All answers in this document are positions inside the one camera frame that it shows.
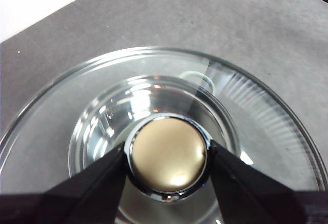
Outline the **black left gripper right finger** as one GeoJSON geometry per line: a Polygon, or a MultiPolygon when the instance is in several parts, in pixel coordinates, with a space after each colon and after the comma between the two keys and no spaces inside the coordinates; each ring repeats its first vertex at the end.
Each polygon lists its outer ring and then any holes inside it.
{"type": "Polygon", "coordinates": [[[326,191],[295,191],[211,141],[210,176],[224,223],[327,223],[326,191]]]}

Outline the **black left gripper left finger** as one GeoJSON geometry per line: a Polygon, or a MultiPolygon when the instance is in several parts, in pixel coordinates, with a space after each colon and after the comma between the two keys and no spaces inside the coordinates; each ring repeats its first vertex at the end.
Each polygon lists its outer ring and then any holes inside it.
{"type": "Polygon", "coordinates": [[[125,181],[120,144],[46,192],[2,194],[1,223],[113,223],[125,181]]]}

